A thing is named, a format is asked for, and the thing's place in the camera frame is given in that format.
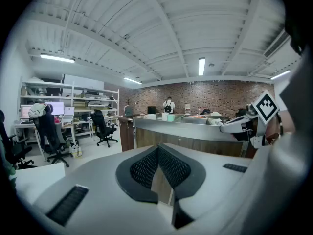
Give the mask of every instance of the white floor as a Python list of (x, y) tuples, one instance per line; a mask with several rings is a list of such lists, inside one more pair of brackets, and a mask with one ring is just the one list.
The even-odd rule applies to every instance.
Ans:
[[(65, 158), (65, 161), (67, 161), (69, 164), (68, 168), (64, 166), (66, 175), (90, 160), (122, 152), (119, 130), (114, 132), (113, 138), (117, 139), (118, 142), (109, 141), (110, 148), (108, 148), (107, 142), (100, 143), (99, 146), (96, 145), (97, 142), (99, 142), (100, 140), (97, 136), (94, 137), (95, 140), (93, 140), (93, 138), (91, 138), (90, 136), (78, 137), (77, 139), (79, 140), (79, 145), (82, 148), (83, 155), (79, 158)], [(47, 161), (44, 161), (43, 157), (40, 154), (37, 143), (34, 143), (31, 146), (33, 147), (33, 149), (27, 154), (26, 160), (32, 159), (35, 166), (44, 166), (51, 164), (51, 160), (49, 163)]]

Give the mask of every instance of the backpack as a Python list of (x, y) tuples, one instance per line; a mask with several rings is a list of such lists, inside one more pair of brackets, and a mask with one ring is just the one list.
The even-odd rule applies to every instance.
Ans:
[(170, 102), (170, 105), (167, 105), (167, 101), (166, 101), (165, 112), (168, 112), (168, 113), (171, 112), (171, 110), (172, 110), (171, 103), (172, 103), (172, 101)]

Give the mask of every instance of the computer monitor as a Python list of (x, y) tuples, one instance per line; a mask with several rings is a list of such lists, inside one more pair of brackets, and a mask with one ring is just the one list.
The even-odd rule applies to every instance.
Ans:
[(53, 107), (52, 115), (63, 115), (64, 114), (64, 103), (63, 102), (46, 102), (51, 104)]
[(30, 110), (30, 108), (32, 106), (33, 105), (31, 105), (31, 104), (21, 105), (21, 119), (28, 119), (29, 118), (28, 111)]

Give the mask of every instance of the office chair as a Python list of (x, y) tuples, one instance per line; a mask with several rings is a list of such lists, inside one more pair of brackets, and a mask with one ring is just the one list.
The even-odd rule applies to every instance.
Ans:
[(95, 110), (94, 113), (91, 114), (91, 118), (94, 125), (96, 126), (96, 134), (100, 138), (100, 142), (97, 143), (97, 146), (99, 146), (99, 143), (106, 141), (108, 148), (110, 148), (109, 140), (118, 142), (116, 139), (113, 139), (112, 136), (108, 137), (108, 135), (111, 135), (114, 131), (116, 131), (116, 128), (114, 128), (116, 123), (112, 124), (110, 127), (107, 127), (106, 123), (104, 122), (102, 111), (100, 110)]
[[(33, 118), (34, 124), (40, 136), (40, 146), (46, 153), (55, 153), (55, 155), (49, 156), (47, 158), (48, 162), (50, 162), (50, 159), (53, 159), (51, 164), (54, 164), (58, 160), (61, 160), (66, 164), (66, 167), (69, 167), (69, 164), (63, 158), (68, 156), (73, 157), (73, 155), (69, 152), (61, 153), (60, 150), (63, 144), (58, 138), (56, 126), (54, 123), (54, 116), (51, 114), (51, 112), (51, 108), (46, 107), (44, 115)], [(45, 137), (47, 138), (49, 145), (45, 144)]]
[(33, 160), (23, 161), (25, 159), (25, 155), (31, 151), (32, 147), (26, 146), (26, 139), (18, 141), (15, 145), (13, 144), (13, 138), (16, 135), (11, 135), (8, 137), (5, 127), (4, 127), (4, 113), (0, 110), (0, 135), (2, 137), (2, 143), (5, 149), (5, 158), (12, 164), (15, 165), (17, 163), (19, 169), (26, 168), (35, 168), (36, 166), (29, 165), (30, 163), (34, 164)]

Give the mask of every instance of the black mesh panel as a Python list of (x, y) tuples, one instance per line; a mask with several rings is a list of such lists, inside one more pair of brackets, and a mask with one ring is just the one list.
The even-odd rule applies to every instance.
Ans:
[(158, 150), (158, 162), (172, 188), (180, 185), (191, 172), (188, 164), (161, 147)]
[(131, 166), (131, 176), (137, 183), (151, 189), (153, 176), (157, 170), (157, 150)]

